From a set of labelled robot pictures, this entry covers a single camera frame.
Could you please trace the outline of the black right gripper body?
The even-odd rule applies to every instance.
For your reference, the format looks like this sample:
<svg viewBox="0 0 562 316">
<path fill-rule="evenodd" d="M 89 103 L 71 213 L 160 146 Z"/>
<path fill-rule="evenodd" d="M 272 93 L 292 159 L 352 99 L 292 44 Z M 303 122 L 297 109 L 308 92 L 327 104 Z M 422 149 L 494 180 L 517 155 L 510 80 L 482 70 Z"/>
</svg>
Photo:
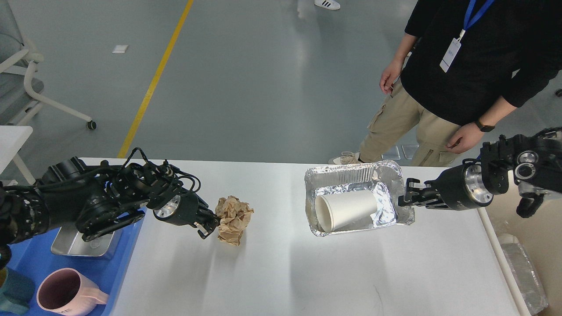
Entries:
<svg viewBox="0 0 562 316">
<path fill-rule="evenodd" d="M 444 170 L 434 188 L 449 209 L 467 210 L 488 206 L 494 195 L 484 186 L 480 164 L 464 164 Z"/>
</svg>

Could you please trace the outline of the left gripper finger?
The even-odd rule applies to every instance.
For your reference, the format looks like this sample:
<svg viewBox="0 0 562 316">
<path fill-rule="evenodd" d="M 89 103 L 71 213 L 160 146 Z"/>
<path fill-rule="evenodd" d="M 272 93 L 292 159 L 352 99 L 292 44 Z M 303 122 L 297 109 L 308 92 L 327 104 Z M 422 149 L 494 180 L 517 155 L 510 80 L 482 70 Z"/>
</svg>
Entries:
<svg viewBox="0 0 562 316">
<path fill-rule="evenodd" d="M 198 235 L 201 239 L 204 240 L 214 232 L 219 224 L 219 219 L 211 219 L 206 221 L 197 220 L 193 223 L 193 227 L 198 229 Z"/>
<path fill-rule="evenodd" d="M 220 218 L 209 209 L 209 204 L 206 203 L 201 197 L 198 197 L 198 216 L 207 226 L 218 226 Z"/>
</svg>

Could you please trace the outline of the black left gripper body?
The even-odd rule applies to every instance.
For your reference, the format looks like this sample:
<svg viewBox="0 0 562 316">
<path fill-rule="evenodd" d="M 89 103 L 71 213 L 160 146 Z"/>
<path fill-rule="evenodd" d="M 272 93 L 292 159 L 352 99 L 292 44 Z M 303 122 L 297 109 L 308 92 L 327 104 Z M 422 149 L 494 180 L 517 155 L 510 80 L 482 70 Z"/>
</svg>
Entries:
<svg viewBox="0 0 562 316">
<path fill-rule="evenodd" d="M 174 196 L 162 208 L 153 210 L 153 214 L 156 219 L 176 226 L 196 227 L 200 223 L 197 212 L 206 208 L 207 203 L 198 194 L 187 192 Z"/>
</svg>

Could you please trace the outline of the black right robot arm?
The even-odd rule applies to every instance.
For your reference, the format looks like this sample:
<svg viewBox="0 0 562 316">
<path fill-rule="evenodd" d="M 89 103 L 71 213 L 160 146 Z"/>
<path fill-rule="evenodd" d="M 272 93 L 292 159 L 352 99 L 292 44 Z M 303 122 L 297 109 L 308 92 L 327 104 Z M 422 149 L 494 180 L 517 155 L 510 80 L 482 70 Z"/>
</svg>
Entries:
<svg viewBox="0 0 562 316">
<path fill-rule="evenodd" d="M 494 196 L 508 191 L 508 172 L 512 171 L 520 203 L 516 213 L 522 218 L 536 214 L 546 196 L 562 191 L 561 128 L 546 128 L 534 136 L 501 135 L 496 142 L 485 142 L 476 159 L 444 170 L 437 179 L 423 183 L 406 180 L 399 206 L 424 206 L 429 209 L 466 210 L 490 205 Z"/>
</svg>

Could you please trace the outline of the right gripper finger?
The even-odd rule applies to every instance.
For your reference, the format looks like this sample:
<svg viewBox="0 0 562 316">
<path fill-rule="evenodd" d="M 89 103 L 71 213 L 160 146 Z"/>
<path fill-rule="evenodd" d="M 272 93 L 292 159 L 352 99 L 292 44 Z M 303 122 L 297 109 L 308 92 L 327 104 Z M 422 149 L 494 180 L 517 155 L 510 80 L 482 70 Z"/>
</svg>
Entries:
<svg viewBox="0 0 562 316">
<path fill-rule="evenodd" d="M 436 191 L 438 192 L 437 187 L 437 180 L 428 180 L 425 182 L 421 182 L 419 179 L 416 178 L 407 178 L 405 191 L 406 192 L 417 192 L 417 191 Z"/>
<path fill-rule="evenodd" d="M 442 207 L 442 199 L 439 194 L 432 191 L 406 191 L 404 195 L 399 196 L 397 203 L 401 207 L 410 205 L 433 209 Z"/>
</svg>

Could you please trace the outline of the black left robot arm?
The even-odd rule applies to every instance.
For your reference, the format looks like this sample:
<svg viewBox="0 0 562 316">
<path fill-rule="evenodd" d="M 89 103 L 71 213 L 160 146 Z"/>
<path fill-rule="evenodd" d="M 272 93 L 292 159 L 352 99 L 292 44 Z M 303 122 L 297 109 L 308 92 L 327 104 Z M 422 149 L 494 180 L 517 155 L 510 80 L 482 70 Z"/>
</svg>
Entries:
<svg viewBox="0 0 562 316">
<path fill-rule="evenodd" d="M 143 164 L 128 158 L 121 165 L 103 160 L 87 165 L 74 157 L 50 166 L 30 186 L 1 187 L 1 267 L 10 261 L 11 244 L 72 224 L 84 242 L 120 230 L 144 218 L 189 225 L 207 238 L 220 218 L 198 196 L 201 182 L 165 160 L 157 165 L 140 148 Z"/>
</svg>

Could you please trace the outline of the person right hand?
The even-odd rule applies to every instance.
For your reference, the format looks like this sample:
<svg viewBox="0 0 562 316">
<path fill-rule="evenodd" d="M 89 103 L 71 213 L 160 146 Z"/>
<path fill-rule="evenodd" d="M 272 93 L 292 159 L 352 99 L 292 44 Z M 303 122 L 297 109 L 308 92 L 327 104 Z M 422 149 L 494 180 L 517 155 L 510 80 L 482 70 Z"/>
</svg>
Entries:
<svg viewBox="0 0 562 316">
<path fill-rule="evenodd" d="M 403 65 L 404 60 L 394 59 L 382 72 L 379 87 L 384 94 L 389 94 L 392 92 L 394 82 L 401 74 Z"/>
</svg>

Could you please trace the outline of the person left hand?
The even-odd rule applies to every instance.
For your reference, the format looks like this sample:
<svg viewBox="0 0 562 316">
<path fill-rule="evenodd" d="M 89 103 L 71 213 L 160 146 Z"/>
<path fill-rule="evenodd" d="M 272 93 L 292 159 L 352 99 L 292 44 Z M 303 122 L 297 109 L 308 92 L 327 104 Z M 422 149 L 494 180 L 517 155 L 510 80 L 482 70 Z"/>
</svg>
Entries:
<svg viewBox="0 0 562 316">
<path fill-rule="evenodd" d="M 466 124 L 449 139 L 446 149 L 454 154 L 462 154 L 479 144 L 484 134 L 475 122 Z"/>
</svg>

